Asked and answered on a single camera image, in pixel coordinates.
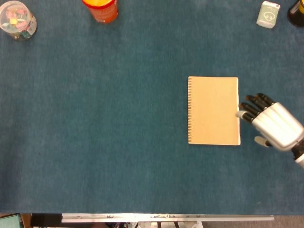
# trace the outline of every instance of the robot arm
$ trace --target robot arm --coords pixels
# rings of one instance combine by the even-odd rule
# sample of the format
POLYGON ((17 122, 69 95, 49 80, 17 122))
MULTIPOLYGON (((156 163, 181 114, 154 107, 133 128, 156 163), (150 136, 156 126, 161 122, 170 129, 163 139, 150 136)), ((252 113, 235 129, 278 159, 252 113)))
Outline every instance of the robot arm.
POLYGON ((264 136, 255 141, 265 147, 273 146, 280 151, 291 150, 295 161, 304 168, 304 128, 279 102, 265 94, 248 95, 248 103, 240 103, 237 117, 251 123, 264 136))

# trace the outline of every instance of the teal table surface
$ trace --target teal table surface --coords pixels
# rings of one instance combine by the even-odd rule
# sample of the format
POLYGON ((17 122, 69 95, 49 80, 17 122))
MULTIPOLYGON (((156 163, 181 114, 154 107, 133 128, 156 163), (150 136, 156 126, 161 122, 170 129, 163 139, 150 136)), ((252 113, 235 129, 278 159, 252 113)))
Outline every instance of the teal table surface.
POLYGON ((278 0, 24 0, 30 40, 0 33, 0 211, 304 214, 304 170, 254 143, 188 145, 188 76, 237 76, 304 123, 304 29, 278 0))

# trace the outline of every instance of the notebook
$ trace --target notebook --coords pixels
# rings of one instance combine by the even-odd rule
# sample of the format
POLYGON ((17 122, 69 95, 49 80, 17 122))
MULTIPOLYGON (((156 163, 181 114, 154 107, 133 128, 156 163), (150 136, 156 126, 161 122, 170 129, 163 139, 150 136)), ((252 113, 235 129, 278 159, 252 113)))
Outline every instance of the notebook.
POLYGON ((237 77, 188 78, 188 143, 240 145, 237 77))

